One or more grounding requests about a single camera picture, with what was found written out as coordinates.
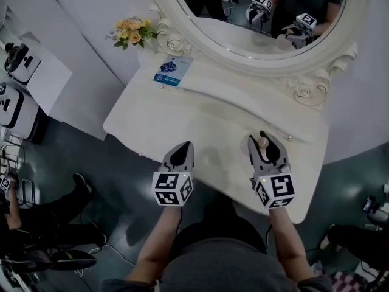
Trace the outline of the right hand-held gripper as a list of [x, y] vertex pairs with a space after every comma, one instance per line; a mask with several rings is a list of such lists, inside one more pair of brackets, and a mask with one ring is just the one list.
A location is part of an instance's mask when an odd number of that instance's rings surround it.
[[247, 146], [254, 169], [250, 178], [254, 194], [265, 209], [287, 206], [294, 199], [295, 189], [285, 146], [263, 130], [259, 146], [252, 135], [248, 137]]

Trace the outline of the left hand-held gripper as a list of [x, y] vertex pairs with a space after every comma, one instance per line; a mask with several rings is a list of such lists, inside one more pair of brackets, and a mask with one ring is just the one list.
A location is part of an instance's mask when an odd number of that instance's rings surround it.
[[191, 171], [195, 150], [190, 141], [171, 149], [153, 174], [152, 193], [160, 206], [182, 207], [194, 191]]

